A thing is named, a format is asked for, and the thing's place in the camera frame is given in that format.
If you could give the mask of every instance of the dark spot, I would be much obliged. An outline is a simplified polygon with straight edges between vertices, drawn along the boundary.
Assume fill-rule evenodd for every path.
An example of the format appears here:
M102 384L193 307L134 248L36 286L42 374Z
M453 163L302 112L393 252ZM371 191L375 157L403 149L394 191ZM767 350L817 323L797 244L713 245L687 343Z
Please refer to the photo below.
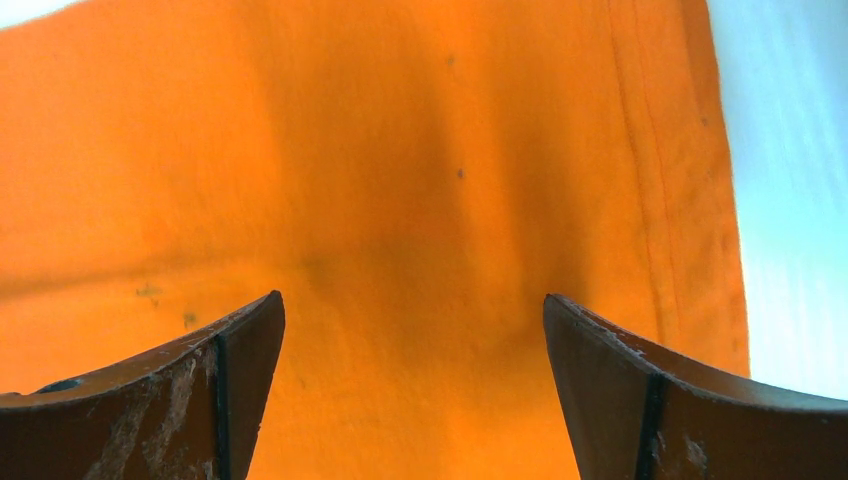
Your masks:
M56 383L51 383L46 387L38 390L35 393L50 393L50 392L61 392L63 390L70 390L74 387L78 387L82 383L82 380L78 378L69 378L67 380L59 380Z
M186 312L183 314L183 327L189 328L197 322L197 315L193 312Z

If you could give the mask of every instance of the orange tarp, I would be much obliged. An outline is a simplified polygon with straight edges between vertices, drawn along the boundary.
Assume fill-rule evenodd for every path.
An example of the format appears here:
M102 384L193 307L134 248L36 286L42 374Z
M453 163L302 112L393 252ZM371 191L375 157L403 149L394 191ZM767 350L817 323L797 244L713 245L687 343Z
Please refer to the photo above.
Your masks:
M283 292L253 479L576 478L548 292L747 373L703 0L89 1L0 32L0 209L0 391Z

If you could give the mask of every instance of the orange fabric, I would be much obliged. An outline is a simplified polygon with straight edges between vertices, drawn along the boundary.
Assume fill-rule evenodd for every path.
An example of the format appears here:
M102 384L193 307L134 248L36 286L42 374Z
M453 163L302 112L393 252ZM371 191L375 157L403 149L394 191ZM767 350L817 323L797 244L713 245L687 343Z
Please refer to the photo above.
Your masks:
M702 0L90 1L0 155L0 390L280 289L253 479L576 478L548 292L747 373Z

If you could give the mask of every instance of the stain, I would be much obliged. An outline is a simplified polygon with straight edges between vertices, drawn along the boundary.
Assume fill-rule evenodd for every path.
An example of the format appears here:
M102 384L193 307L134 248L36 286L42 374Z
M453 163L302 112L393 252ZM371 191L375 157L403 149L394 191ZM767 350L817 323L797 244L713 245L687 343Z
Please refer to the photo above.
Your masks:
M206 382L209 383L209 380L212 379L212 376L218 371L218 355L217 355L217 347L214 345L210 346L204 353L203 358L200 360L201 366L203 366L203 372L206 374Z
M190 328L197 323L197 315L194 312L186 312L183 314L183 327Z
M155 285L151 285L149 283L145 283L144 287L137 288L135 290L135 294L138 295L139 297L152 297L154 295L160 295L161 293L162 293L161 288L159 288Z
M142 442L142 454L149 472L161 472L165 468L165 453L174 432L179 431L185 421L191 388L194 385L194 369L197 362L189 358L175 367L171 377L171 397L165 420L152 437Z
M143 298L149 298L150 303L153 304L153 308L156 308L156 307L159 306L159 300L155 297L156 297L156 295L160 295L161 293L162 293L161 288L159 288L155 285L151 285L149 283L145 283L144 287L142 287L142 288L136 288L135 289L136 296L137 297L143 297Z
M115 423L112 424L111 436L103 446L100 458L91 465L83 480L98 480L102 478L124 478L124 468L130 454L135 449L136 437L141 421L147 413L147 407L156 393L150 388L146 395L129 407Z
M212 460L203 462L203 473L206 475L206 480L218 480L218 476L215 475L215 465Z
M688 436L683 439L686 441L686 459L701 471L701 477L706 478L709 458L703 444L692 441Z

